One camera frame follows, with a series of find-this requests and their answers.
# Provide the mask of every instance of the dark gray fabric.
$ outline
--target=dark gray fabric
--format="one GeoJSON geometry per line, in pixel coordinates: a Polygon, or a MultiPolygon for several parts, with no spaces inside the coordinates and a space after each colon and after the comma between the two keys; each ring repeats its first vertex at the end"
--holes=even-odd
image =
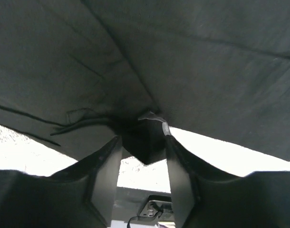
{"type": "Polygon", "coordinates": [[[290,160],[290,0],[86,2],[171,126],[290,160]]]}
{"type": "Polygon", "coordinates": [[[146,111],[290,160],[290,0],[0,1],[0,124],[81,159],[146,111]]]}
{"type": "Polygon", "coordinates": [[[166,142],[176,228],[290,228],[290,171],[237,177],[166,142]]]}

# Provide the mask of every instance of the metal bracket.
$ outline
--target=metal bracket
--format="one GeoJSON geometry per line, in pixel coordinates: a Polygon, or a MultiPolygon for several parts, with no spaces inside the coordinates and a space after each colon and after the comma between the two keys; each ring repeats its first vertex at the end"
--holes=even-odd
{"type": "Polygon", "coordinates": [[[170,197],[149,196],[146,203],[138,213],[139,221],[153,221],[157,217],[159,221],[171,221],[173,215],[173,203],[170,197]]]}

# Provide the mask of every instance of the wire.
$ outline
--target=wire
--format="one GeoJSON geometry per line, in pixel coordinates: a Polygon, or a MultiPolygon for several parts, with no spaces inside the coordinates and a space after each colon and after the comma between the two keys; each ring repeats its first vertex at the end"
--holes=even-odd
{"type": "Polygon", "coordinates": [[[132,218],[128,221],[128,223],[127,223],[127,228],[131,228],[131,226],[130,226],[130,222],[133,221],[133,220],[139,220],[139,217],[138,217],[138,216],[134,216],[134,217],[132,217],[132,218]]]}

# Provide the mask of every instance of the overexposed background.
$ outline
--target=overexposed background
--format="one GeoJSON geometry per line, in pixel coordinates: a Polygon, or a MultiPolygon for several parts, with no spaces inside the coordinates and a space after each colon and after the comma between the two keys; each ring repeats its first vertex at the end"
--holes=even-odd
{"type": "MultiPolygon", "coordinates": [[[[243,177],[254,171],[290,171],[290,162],[263,153],[177,128],[171,128],[171,132],[190,152],[237,176],[243,177]]],[[[13,169],[50,176],[75,162],[72,158],[0,126],[1,170],[13,169]]],[[[144,166],[135,158],[123,159],[117,185],[170,193],[166,161],[144,166]]],[[[124,222],[113,221],[112,227],[122,226],[126,227],[124,222]]]]}

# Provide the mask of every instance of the black cord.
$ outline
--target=black cord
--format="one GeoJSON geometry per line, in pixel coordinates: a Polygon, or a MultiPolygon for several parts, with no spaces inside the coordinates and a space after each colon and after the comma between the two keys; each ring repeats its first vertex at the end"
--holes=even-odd
{"type": "Polygon", "coordinates": [[[134,216],[134,217],[132,217],[132,218],[128,221],[128,223],[127,223],[127,228],[131,228],[131,226],[130,226],[130,222],[131,222],[131,221],[133,221],[133,220],[138,220],[138,219],[139,219],[138,216],[134,216]]]}

